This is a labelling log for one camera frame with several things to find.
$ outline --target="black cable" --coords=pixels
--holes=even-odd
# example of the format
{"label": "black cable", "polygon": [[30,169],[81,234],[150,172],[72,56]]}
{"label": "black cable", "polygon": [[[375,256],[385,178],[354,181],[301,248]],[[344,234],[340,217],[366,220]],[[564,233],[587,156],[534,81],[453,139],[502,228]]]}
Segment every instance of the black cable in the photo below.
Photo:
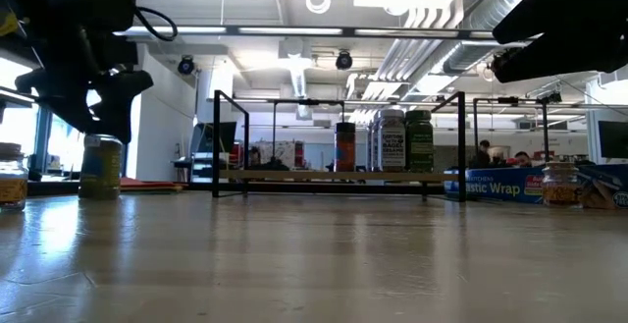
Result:
{"label": "black cable", "polygon": [[[170,25],[170,27],[173,29],[173,34],[170,35],[170,36],[166,36],[166,35],[163,35],[163,34],[157,32],[157,30],[155,30],[155,28],[153,28],[153,25],[151,25],[148,22],[148,20],[146,20],[146,18],[142,14],[142,12],[153,14],[156,17],[158,17],[158,18],[162,19],[163,21],[165,21],[166,23],[168,23],[168,25]],[[169,17],[165,16],[164,14],[162,14],[162,13],[156,11],[156,10],[138,6],[138,7],[135,7],[135,15],[137,16],[139,21],[144,25],[144,27],[146,27],[146,29],[148,29],[148,31],[150,33],[152,33],[155,37],[157,37],[157,38],[159,38],[161,40],[172,42],[172,41],[175,40],[175,38],[177,38],[177,35],[179,35],[179,30],[177,29],[177,24],[175,24],[175,22],[172,21]]]}
{"label": "black cable", "polygon": [[609,110],[614,111],[614,112],[616,112],[616,113],[619,113],[620,115],[624,115],[624,116],[628,117],[628,114],[627,114],[627,113],[625,113],[625,112],[623,112],[623,111],[621,111],[621,110],[618,110],[618,109],[616,109],[616,108],[614,108],[614,107],[610,107],[610,106],[608,106],[608,105],[607,105],[607,104],[605,104],[605,103],[602,103],[601,101],[599,101],[599,100],[598,100],[598,99],[596,99],[594,96],[592,96],[592,95],[590,95],[589,93],[587,93],[586,91],[584,91],[584,90],[582,90],[582,89],[580,89],[580,88],[578,88],[578,87],[576,87],[576,86],[572,85],[571,83],[569,83],[569,81],[566,81],[566,80],[562,79],[562,78],[561,78],[561,77],[559,77],[559,76],[554,76],[554,77],[555,77],[555,78],[557,78],[559,81],[566,83],[569,87],[571,87],[571,88],[575,89],[576,91],[578,91],[578,92],[580,92],[580,93],[584,94],[585,96],[587,96],[587,97],[591,98],[592,100],[594,100],[594,101],[598,102],[600,105],[602,105],[602,106],[604,106],[604,107],[608,108]]}

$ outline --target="jar lid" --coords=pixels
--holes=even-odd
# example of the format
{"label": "jar lid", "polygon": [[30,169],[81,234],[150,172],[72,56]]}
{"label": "jar lid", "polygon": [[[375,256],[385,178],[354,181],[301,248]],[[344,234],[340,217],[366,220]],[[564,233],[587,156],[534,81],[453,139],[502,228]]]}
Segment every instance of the jar lid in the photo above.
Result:
{"label": "jar lid", "polygon": [[377,113],[377,118],[403,118],[405,114],[401,110],[381,110]]}
{"label": "jar lid", "polygon": [[575,164],[573,162],[560,162],[560,161],[549,161],[546,164],[546,168],[543,170],[545,171],[554,171],[554,172],[574,172],[574,171],[578,171],[578,169],[576,168]]}
{"label": "jar lid", "polygon": [[349,123],[349,122],[336,123],[336,133],[355,133],[355,123]]}
{"label": "jar lid", "polygon": [[21,159],[22,146],[11,142],[0,142],[0,159]]}
{"label": "jar lid", "polygon": [[405,119],[411,121],[430,121],[432,120],[432,112],[428,110],[414,110],[405,113]]}

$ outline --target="person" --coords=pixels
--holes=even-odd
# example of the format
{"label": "person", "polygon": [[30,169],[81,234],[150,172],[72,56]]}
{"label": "person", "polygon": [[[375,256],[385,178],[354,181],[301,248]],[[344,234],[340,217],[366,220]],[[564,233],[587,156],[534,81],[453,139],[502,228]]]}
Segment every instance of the person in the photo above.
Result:
{"label": "person", "polygon": [[525,151],[517,152],[514,157],[517,159],[517,163],[519,167],[532,167],[532,161],[530,160],[530,156]]}
{"label": "person", "polygon": [[488,140],[480,141],[480,149],[478,150],[478,154],[471,160],[471,168],[482,169],[491,167],[489,147],[491,147],[491,143]]}

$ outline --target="wooden table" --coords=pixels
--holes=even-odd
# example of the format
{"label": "wooden table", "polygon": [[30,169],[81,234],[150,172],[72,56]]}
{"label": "wooden table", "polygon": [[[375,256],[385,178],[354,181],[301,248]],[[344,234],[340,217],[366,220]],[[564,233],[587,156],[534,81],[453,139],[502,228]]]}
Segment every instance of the wooden table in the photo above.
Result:
{"label": "wooden table", "polygon": [[625,322],[622,212],[208,192],[0,214],[2,322]]}

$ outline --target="glass jar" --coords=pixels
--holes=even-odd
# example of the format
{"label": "glass jar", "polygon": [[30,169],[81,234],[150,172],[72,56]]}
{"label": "glass jar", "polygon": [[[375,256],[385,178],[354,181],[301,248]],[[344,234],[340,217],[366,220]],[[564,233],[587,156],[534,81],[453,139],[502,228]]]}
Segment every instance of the glass jar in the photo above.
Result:
{"label": "glass jar", "polygon": [[0,209],[22,211],[26,206],[28,169],[19,144],[0,142]]}
{"label": "glass jar", "polygon": [[373,138],[371,133],[373,132],[373,122],[370,122],[366,126],[366,171],[371,171],[372,156],[373,156]]}
{"label": "glass jar", "polygon": [[86,135],[78,197],[111,200],[120,196],[122,143],[109,135]]}
{"label": "glass jar", "polygon": [[574,206],[579,204],[578,169],[572,162],[548,162],[543,170],[543,204]]}
{"label": "glass jar", "polygon": [[380,171],[380,145],[378,143],[377,129],[379,127],[377,116],[373,119],[371,127],[371,169],[369,171]]}
{"label": "glass jar", "polygon": [[378,112],[378,143],[380,170],[403,172],[405,170],[405,125],[401,110]]}
{"label": "glass jar", "polygon": [[334,171],[355,171],[355,124],[341,122],[336,124],[336,157]]}
{"label": "glass jar", "polygon": [[409,111],[405,114],[406,162],[410,172],[434,172],[434,128],[431,119],[430,111]]}

